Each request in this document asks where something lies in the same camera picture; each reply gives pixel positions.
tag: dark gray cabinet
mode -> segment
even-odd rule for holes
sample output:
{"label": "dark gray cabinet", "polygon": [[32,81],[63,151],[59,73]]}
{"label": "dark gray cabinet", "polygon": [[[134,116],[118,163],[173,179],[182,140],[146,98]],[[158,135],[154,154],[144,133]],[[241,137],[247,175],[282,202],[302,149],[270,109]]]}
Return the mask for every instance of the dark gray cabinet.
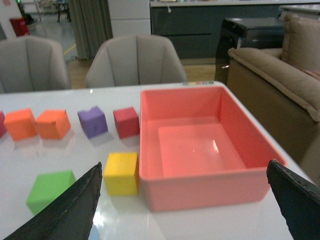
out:
{"label": "dark gray cabinet", "polygon": [[215,58],[225,18],[277,18],[278,4],[151,8],[151,33],[168,37],[181,59]]}

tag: wooden floor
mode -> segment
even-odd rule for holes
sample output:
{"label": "wooden floor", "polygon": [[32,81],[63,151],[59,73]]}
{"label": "wooden floor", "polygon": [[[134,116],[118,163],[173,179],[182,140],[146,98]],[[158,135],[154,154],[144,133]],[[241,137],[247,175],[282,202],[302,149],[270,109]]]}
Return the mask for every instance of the wooden floor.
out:
{"label": "wooden floor", "polygon": [[[93,59],[73,60],[68,64],[72,89],[86,88],[85,79]],[[215,78],[216,67],[214,64],[184,65],[188,82],[209,81]]]}

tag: chair backrest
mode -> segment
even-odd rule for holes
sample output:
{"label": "chair backrest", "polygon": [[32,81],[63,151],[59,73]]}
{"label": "chair backrest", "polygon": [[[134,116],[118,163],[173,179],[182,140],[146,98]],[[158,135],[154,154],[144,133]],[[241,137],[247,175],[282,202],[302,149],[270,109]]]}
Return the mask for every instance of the chair backrest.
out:
{"label": "chair backrest", "polygon": [[172,42],[163,36],[126,35],[105,41],[86,76],[88,88],[185,82]]}
{"label": "chair backrest", "polygon": [[0,41],[0,93],[70,89],[61,44],[35,36]]}

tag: gray floor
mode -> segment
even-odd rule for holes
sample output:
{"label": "gray floor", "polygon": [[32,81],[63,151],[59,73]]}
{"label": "gray floor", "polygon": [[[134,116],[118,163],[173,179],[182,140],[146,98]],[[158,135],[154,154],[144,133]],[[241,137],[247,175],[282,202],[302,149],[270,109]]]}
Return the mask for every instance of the gray floor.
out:
{"label": "gray floor", "polygon": [[78,57],[72,22],[65,14],[60,16],[60,22],[57,22],[58,14],[42,14],[41,21],[37,14],[31,16],[34,19],[34,23],[28,25],[31,35],[60,42],[67,64]]}

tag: green cube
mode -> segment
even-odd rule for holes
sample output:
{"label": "green cube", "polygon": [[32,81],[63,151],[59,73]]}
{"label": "green cube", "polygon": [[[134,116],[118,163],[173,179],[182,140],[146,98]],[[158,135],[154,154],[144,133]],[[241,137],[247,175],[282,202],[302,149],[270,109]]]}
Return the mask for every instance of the green cube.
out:
{"label": "green cube", "polygon": [[71,170],[39,174],[26,205],[37,215],[75,182],[76,178]]}

